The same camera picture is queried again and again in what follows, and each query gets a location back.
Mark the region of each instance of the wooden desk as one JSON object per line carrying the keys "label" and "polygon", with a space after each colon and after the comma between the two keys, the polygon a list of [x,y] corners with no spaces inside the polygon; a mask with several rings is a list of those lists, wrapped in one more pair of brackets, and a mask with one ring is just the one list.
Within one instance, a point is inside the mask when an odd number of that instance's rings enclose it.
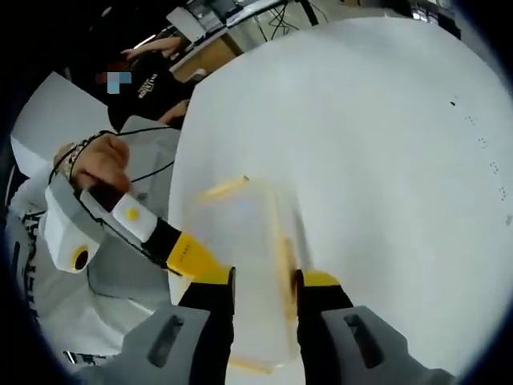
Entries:
{"label": "wooden desk", "polygon": [[171,71],[179,81],[184,82],[199,68],[211,74],[241,54],[242,50],[228,35],[228,30],[222,30],[180,60]]}

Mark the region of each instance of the black shirt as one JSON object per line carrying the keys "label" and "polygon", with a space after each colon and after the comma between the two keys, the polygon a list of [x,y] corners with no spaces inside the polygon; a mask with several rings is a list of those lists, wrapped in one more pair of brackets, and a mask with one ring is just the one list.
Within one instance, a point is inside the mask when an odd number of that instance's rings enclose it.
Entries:
{"label": "black shirt", "polygon": [[109,120],[117,132],[132,115],[158,120],[191,98],[194,85],[179,82],[168,68],[169,60],[160,51],[145,52],[131,65],[131,83],[120,84],[119,94],[110,95],[108,104]]}

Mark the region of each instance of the hand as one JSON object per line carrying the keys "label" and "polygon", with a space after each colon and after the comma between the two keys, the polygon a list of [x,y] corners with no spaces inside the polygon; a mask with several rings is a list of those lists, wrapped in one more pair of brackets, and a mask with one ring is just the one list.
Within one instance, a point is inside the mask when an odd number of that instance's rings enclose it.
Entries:
{"label": "hand", "polygon": [[[54,158],[55,164],[70,147],[68,144],[59,150]],[[102,180],[118,191],[127,193],[130,180],[124,171],[129,156],[128,146],[122,140],[113,134],[103,134],[82,150],[73,166],[71,182],[77,188],[88,188]]]}
{"label": "hand", "polygon": [[182,38],[159,38],[135,49],[122,51],[121,53],[126,55],[128,62],[147,51],[165,51],[166,56],[170,56],[180,47],[181,43]]}
{"label": "hand", "polygon": [[164,115],[160,117],[159,123],[168,124],[169,122],[171,122],[171,120],[179,116],[184,116],[187,112],[189,102],[190,100],[182,100],[181,102],[179,102],[176,106],[171,108],[168,112],[166,112]]}

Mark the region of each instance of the clear plastic container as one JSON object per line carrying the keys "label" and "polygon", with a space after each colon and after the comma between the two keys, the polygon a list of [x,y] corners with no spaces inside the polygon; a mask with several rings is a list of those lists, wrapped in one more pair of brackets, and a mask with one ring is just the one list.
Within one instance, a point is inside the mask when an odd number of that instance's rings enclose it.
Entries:
{"label": "clear plastic container", "polygon": [[235,274],[234,341],[230,364],[271,373],[294,359],[296,262],[276,193],[247,178],[213,188],[186,213],[183,230]]}

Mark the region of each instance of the bracelet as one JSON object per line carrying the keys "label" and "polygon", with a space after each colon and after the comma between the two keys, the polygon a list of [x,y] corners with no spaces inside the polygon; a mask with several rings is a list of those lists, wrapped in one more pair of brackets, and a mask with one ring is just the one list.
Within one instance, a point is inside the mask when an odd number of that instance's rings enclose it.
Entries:
{"label": "bracelet", "polygon": [[100,131],[97,134],[94,134],[89,139],[85,139],[79,144],[75,145],[75,148],[73,148],[73,151],[66,157],[66,159],[63,161],[63,166],[61,168],[62,173],[70,181],[71,184],[73,184],[71,177],[73,175],[73,167],[75,166],[75,162],[79,158],[80,154],[83,150],[86,149],[86,147],[95,139],[99,138],[101,135],[108,133],[109,131]]}

